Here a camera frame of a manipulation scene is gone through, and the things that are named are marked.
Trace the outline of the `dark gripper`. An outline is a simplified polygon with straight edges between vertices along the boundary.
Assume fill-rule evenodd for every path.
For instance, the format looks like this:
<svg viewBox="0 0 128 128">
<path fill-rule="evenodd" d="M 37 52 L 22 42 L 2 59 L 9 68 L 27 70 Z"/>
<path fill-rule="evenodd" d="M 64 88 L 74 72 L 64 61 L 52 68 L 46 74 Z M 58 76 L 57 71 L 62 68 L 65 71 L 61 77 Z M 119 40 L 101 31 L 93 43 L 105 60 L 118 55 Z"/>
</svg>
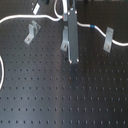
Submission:
<svg viewBox="0 0 128 128">
<path fill-rule="evenodd" d="M 67 0 L 68 11 L 68 40 L 69 40 L 69 62 L 77 64 L 79 62 L 78 50 L 78 29 L 77 14 L 75 12 L 76 0 Z"/>
</svg>

